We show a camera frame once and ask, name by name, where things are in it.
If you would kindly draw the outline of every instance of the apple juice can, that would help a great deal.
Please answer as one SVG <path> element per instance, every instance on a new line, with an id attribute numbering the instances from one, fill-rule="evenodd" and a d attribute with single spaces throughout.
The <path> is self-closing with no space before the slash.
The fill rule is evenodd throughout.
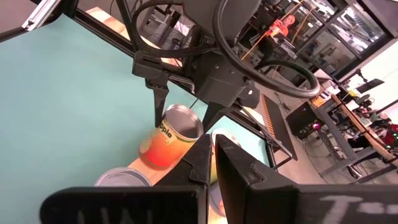
<path id="1" fill-rule="evenodd" d="M 184 105 L 171 105 L 159 127 L 141 143 L 141 160 L 153 169 L 167 169 L 203 134 L 199 117 Z"/>

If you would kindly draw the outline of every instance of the can label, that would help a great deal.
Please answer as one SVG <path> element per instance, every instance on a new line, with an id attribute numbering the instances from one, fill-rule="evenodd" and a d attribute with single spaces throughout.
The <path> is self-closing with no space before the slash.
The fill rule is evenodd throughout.
<path id="1" fill-rule="evenodd" d="M 161 124 L 159 125 L 159 130 L 164 135 L 164 137 L 166 138 L 166 140 L 165 140 L 166 145 L 171 144 L 172 142 L 174 142 L 177 139 L 177 137 L 174 134 L 174 132 L 172 130 L 170 131 L 170 129 L 167 128 L 163 124 L 163 122 L 161 122 Z"/>
<path id="2" fill-rule="evenodd" d="M 181 158 L 195 141 L 176 133 L 164 119 L 141 143 L 140 158 L 154 169 L 166 169 Z"/>

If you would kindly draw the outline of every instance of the window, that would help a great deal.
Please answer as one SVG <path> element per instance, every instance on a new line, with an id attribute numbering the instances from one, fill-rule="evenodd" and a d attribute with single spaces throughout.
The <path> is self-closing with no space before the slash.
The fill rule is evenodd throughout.
<path id="1" fill-rule="evenodd" d="M 306 1 L 310 8 L 315 9 L 322 18 L 327 21 L 337 11 L 337 7 L 332 6 L 327 0 Z"/>
<path id="2" fill-rule="evenodd" d="M 311 35 L 322 26 L 322 23 L 310 11 L 300 6 L 293 15 L 296 17 L 295 23 L 289 29 L 288 38 L 293 40 L 294 46 L 302 45 Z"/>
<path id="3" fill-rule="evenodd" d="M 331 29 L 334 29 L 358 53 L 363 52 L 384 34 L 358 3 L 347 8 L 332 24 Z"/>
<path id="4" fill-rule="evenodd" d="M 349 51 L 332 33 L 322 32 L 302 51 L 309 60 L 328 75 L 347 66 L 355 55 Z"/>

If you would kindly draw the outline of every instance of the silver can lid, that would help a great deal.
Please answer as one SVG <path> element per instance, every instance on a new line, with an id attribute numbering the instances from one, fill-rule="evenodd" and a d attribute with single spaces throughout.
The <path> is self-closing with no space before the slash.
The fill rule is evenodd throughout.
<path id="1" fill-rule="evenodd" d="M 198 139 L 203 134 L 198 115 L 184 105 L 170 105 L 165 118 L 173 131 L 187 139 Z"/>
<path id="2" fill-rule="evenodd" d="M 150 181 L 138 170 L 118 167 L 106 171 L 95 183 L 96 187 L 150 187 Z"/>

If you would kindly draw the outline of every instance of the red light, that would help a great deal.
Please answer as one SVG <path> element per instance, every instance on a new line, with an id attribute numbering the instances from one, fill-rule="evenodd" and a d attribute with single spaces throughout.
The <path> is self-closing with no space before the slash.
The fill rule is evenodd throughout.
<path id="1" fill-rule="evenodd" d="M 320 125 L 319 123 L 313 123 L 313 124 L 312 124 L 312 128 L 313 128 L 314 130 L 318 130 L 318 129 L 321 128 L 321 125 Z"/>

